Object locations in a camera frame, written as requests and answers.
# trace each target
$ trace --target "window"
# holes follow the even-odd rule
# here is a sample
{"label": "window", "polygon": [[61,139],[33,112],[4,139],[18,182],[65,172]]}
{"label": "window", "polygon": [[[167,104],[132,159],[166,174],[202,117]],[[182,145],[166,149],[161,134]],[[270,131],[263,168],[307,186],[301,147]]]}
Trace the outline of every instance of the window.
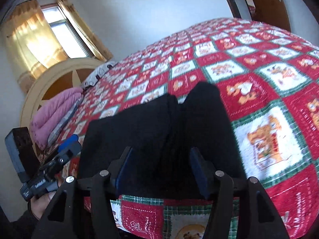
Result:
{"label": "window", "polygon": [[44,8],[42,12],[56,38],[70,58],[93,56],[58,5]]}

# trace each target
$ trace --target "black pants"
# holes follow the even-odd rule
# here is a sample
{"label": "black pants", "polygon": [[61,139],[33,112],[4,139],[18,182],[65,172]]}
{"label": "black pants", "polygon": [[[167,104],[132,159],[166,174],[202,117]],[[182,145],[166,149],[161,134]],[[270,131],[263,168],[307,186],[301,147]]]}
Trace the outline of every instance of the black pants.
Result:
{"label": "black pants", "polygon": [[231,177],[246,178],[236,140],[216,86],[198,83],[183,104],[165,94],[113,117],[90,123],[79,178],[95,175],[135,149],[126,194],[165,199],[202,199],[188,155],[199,148],[206,160]]}

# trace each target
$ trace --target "curtain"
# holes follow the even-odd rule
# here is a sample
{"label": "curtain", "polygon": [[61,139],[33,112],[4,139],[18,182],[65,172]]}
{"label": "curtain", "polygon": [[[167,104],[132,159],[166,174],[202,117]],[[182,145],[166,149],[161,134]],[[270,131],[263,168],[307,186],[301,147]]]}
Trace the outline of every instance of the curtain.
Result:
{"label": "curtain", "polygon": [[75,27],[76,31],[79,33],[86,45],[90,48],[95,57],[102,61],[110,60],[113,57],[113,54],[103,45],[100,39],[82,20],[78,11],[74,8],[74,5],[68,0],[57,0],[57,2],[65,16]]}
{"label": "curtain", "polygon": [[49,67],[69,58],[37,0],[16,6],[3,24],[2,32],[9,63],[24,93]]}

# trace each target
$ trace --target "round headboard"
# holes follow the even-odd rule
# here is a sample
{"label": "round headboard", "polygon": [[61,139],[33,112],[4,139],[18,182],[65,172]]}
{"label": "round headboard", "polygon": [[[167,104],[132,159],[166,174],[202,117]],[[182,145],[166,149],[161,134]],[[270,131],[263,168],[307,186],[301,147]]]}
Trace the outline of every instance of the round headboard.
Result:
{"label": "round headboard", "polygon": [[[49,99],[61,91],[80,86],[103,62],[93,58],[73,58],[57,63],[45,71],[32,85],[20,114],[20,126],[30,130],[32,116]],[[39,148],[33,148],[39,155]]]}

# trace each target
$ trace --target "folded pink quilt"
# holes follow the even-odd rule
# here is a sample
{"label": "folded pink quilt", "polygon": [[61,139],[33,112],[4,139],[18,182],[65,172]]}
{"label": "folded pink quilt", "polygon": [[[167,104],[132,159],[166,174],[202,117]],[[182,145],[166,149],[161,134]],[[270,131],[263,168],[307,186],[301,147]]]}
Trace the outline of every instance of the folded pink quilt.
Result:
{"label": "folded pink quilt", "polygon": [[45,123],[43,123],[43,120],[39,119],[38,124],[43,123],[43,125],[40,128],[34,128],[33,126],[33,129],[31,129],[31,134],[33,135],[34,141],[41,150],[44,150],[46,148],[47,139],[52,130],[60,122],[61,118],[63,118],[64,115],[68,112],[68,110],[72,107],[74,102],[81,96],[82,94],[80,92],[74,93],[71,96],[69,96],[64,102],[62,102],[62,104],[60,104],[58,107],[56,106],[57,104],[52,105],[52,107],[49,107],[45,113],[41,113],[41,115],[43,115],[44,118],[49,118]]}
{"label": "folded pink quilt", "polygon": [[59,94],[51,98],[33,116],[32,121],[30,123],[31,132],[34,132],[35,130],[41,128],[44,125],[44,123],[46,123],[49,120],[49,118],[55,113],[58,107],[60,107],[72,94],[82,92],[82,88],[74,87],[66,89],[63,92],[60,92]]}

